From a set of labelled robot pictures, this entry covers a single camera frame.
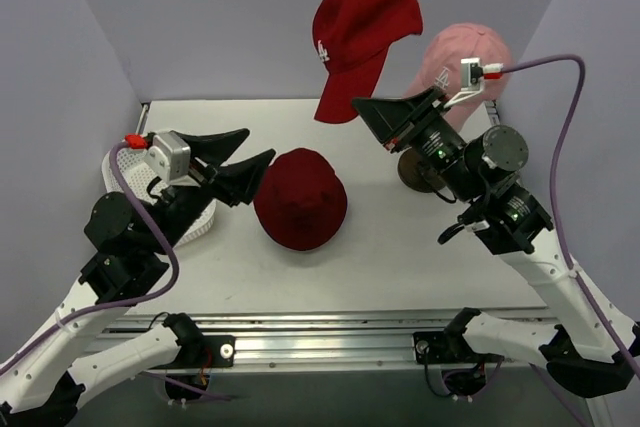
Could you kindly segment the dark red knit hat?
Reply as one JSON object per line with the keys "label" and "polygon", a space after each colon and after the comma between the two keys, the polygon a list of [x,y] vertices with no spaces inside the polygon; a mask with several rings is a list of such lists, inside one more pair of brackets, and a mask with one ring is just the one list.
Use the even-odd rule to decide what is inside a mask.
{"label": "dark red knit hat", "polygon": [[345,220],[348,197],[334,168],[320,153],[297,148],[278,156],[268,168],[253,206],[273,241],[304,252],[335,236]]}

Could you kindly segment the pink baseball cap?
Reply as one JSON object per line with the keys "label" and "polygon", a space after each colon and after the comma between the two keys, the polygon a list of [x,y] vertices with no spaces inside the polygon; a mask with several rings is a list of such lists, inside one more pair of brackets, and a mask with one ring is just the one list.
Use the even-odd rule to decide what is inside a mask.
{"label": "pink baseball cap", "polygon": [[452,24],[429,43],[404,96],[416,96],[430,87],[441,89],[453,102],[444,119],[459,131],[482,103],[499,99],[506,87],[507,75],[485,77],[482,69],[492,64],[508,66],[511,61],[509,47],[494,29]]}

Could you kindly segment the red cap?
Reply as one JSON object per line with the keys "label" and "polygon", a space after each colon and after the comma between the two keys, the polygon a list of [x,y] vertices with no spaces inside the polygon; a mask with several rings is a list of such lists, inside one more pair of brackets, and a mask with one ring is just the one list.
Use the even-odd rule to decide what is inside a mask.
{"label": "red cap", "polygon": [[328,78],[314,119],[326,124],[355,119],[351,102],[373,94],[391,45],[422,32],[418,0],[322,0],[312,40]]}

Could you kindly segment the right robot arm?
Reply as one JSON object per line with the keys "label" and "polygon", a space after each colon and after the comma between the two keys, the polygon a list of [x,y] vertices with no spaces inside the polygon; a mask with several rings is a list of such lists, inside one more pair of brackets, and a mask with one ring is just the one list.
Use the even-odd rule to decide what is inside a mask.
{"label": "right robot arm", "polygon": [[355,98],[352,105],[387,151],[416,151],[466,204],[438,242],[469,231],[527,281],[557,320],[524,323],[465,308],[444,330],[445,350],[461,361],[493,355],[541,367],[583,398],[626,389],[636,364],[625,357],[639,355],[639,326],[564,259],[551,216],[519,183],[529,154],[524,138],[493,125],[465,141],[444,119],[445,101],[431,87],[408,99]]}

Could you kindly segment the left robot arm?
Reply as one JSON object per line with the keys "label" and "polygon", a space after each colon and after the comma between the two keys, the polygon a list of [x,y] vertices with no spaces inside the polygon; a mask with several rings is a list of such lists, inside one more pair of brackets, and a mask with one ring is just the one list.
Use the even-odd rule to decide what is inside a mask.
{"label": "left robot arm", "polygon": [[94,255],[66,297],[31,339],[1,366],[5,426],[64,426],[97,395],[156,367],[190,366],[206,351],[190,316],[157,326],[96,354],[86,349],[130,308],[166,294],[179,277],[177,243],[214,201],[249,204],[274,159],[266,150],[238,163],[242,128],[193,136],[173,130],[130,134],[109,154],[138,150],[164,183],[147,202],[126,182],[93,206],[84,232]]}

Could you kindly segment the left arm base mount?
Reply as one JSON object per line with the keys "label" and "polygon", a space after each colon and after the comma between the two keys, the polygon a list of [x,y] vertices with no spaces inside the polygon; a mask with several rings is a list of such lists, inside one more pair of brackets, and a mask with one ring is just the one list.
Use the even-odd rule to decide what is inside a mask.
{"label": "left arm base mount", "polygon": [[170,376],[164,381],[164,392],[171,401],[183,405],[205,400],[230,400],[230,395],[215,399],[202,394],[212,383],[214,369],[234,366],[236,338],[227,334],[205,335],[196,322],[185,313],[169,314],[161,322],[177,335],[179,352],[165,365],[168,370],[195,370],[194,373]]}

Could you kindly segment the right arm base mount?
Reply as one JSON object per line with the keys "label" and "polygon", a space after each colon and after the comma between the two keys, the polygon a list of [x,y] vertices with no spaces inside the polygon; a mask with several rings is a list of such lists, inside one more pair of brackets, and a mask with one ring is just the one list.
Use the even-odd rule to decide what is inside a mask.
{"label": "right arm base mount", "polygon": [[[442,331],[412,335],[415,361],[423,367],[427,388],[435,397],[472,403],[499,372],[503,356],[476,353],[463,338],[469,322],[480,314],[479,309],[465,307]],[[445,369],[440,373],[440,386],[436,387],[430,373],[430,366],[435,364],[470,364],[470,367]]]}

